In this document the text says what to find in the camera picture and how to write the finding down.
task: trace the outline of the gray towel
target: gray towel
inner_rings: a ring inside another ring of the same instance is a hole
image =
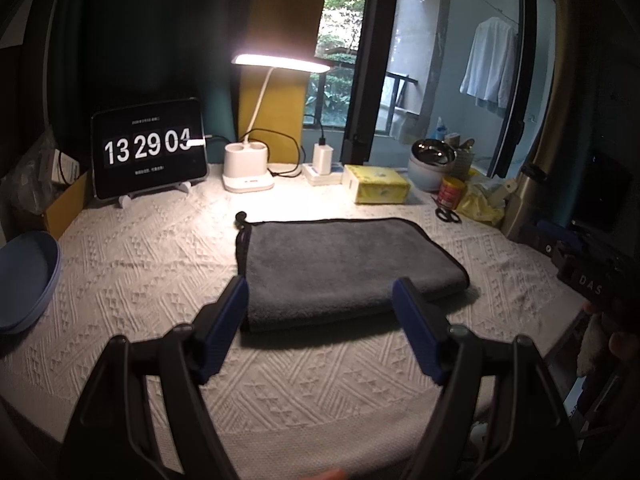
[[[244,330],[322,324],[391,309],[409,277],[427,300],[465,290],[469,276],[422,228],[399,218],[248,223],[238,213],[238,272],[249,284]]]

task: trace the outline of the tissue box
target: tissue box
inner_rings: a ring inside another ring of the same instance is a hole
[[[411,185],[391,168],[344,167],[342,186],[356,204],[403,204]]]

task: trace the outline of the hand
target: hand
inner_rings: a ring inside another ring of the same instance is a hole
[[[587,314],[598,313],[598,309],[589,302],[582,309]],[[609,338],[609,351],[622,362],[631,361],[640,352],[640,338],[636,334],[616,332]]]
[[[347,473],[342,469],[332,469],[331,471],[327,471],[311,478],[303,478],[302,480],[347,480]]]

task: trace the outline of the scissors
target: scissors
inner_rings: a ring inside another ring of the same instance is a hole
[[[462,224],[460,216],[451,209],[439,207],[436,209],[436,216],[447,224]]]

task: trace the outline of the cardboard box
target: cardboard box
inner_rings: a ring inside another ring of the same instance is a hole
[[[20,211],[14,207],[14,218],[23,231],[46,231],[56,240],[71,225],[91,199],[92,186],[89,174],[84,173],[45,209],[41,215]]]
[[[342,185],[356,204],[403,204],[411,189],[391,168],[351,164],[344,167]]]

